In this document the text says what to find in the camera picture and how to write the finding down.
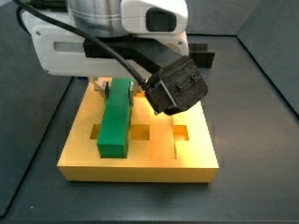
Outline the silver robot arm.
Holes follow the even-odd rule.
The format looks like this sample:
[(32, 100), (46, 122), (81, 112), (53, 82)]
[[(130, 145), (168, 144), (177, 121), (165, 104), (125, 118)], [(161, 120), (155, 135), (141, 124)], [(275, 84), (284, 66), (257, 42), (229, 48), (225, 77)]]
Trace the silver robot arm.
[(66, 10), (20, 3), (41, 68), (52, 75), (132, 79), (153, 110), (189, 104), (184, 0), (65, 0)]

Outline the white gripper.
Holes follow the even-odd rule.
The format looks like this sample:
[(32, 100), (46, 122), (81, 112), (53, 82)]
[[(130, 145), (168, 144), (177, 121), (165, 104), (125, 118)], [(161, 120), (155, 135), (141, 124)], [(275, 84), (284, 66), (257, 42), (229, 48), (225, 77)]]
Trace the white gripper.
[[(21, 21), (41, 68), (89, 77), (104, 100), (102, 77), (145, 78), (189, 53), (185, 0), (29, 0)], [(144, 96), (132, 81), (129, 103)]]

